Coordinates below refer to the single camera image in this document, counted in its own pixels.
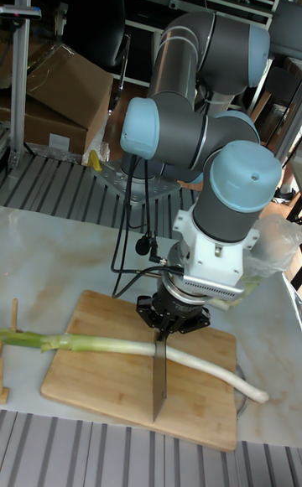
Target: metal floor grating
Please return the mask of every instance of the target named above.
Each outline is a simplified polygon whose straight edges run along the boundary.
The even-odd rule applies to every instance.
[[[0,182],[0,205],[118,227],[122,201],[90,169],[25,154]],[[179,208],[196,193],[167,194],[151,204],[152,229],[172,231]],[[144,206],[132,207],[133,225]],[[302,449],[238,443],[224,453],[145,429],[0,413],[0,487],[302,487]]]
[[[0,487],[301,487],[302,450],[224,453],[136,427],[0,413]]]
[[[188,210],[196,191],[182,189],[150,203],[151,229],[158,236],[178,239],[172,225],[179,208]],[[98,182],[90,168],[55,159],[25,154],[22,171],[12,188],[5,178],[0,186],[0,205],[32,210],[65,219],[119,227],[122,199]],[[145,206],[131,208],[132,225],[145,222]]]

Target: cutting board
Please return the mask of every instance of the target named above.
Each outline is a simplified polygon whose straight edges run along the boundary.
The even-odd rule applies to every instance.
[[[85,291],[67,327],[70,333],[153,342],[154,332],[135,306]],[[207,328],[174,334],[169,345],[228,370],[236,367],[236,339]],[[117,353],[55,353],[41,394],[73,407],[118,418],[172,437],[232,451],[237,444],[234,390],[197,370],[167,364],[168,398],[152,421],[152,359]]]

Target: green onion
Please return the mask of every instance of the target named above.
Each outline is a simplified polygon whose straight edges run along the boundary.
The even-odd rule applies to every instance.
[[[155,345],[144,342],[133,342],[126,339],[103,338],[90,336],[89,334],[36,334],[31,332],[14,332],[11,329],[0,329],[0,340],[8,345],[21,345],[23,347],[40,347],[42,353],[49,350],[69,351],[95,351],[110,353],[125,353],[126,355],[155,355]],[[260,391],[250,385],[231,371],[218,365],[207,362],[183,351],[167,346],[166,356],[168,360],[177,362],[194,370],[204,371],[218,379],[222,379],[229,385],[237,388],[242,394],[256,402],[265,403],[268,393]]]

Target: yellow object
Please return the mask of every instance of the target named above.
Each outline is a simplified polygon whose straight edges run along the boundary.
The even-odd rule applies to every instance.
[[[99,158],[97,157],[96,150],[91,150],[91,152],[89,154],[88,167],[92,167],[97,172],[102,171],[102,167],[101,167]]]

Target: knife blade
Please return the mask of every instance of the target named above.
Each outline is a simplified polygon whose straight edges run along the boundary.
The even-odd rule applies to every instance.
[[[167,398],[166,338],[155,334],[153,361],[153,421],[158,417]]]

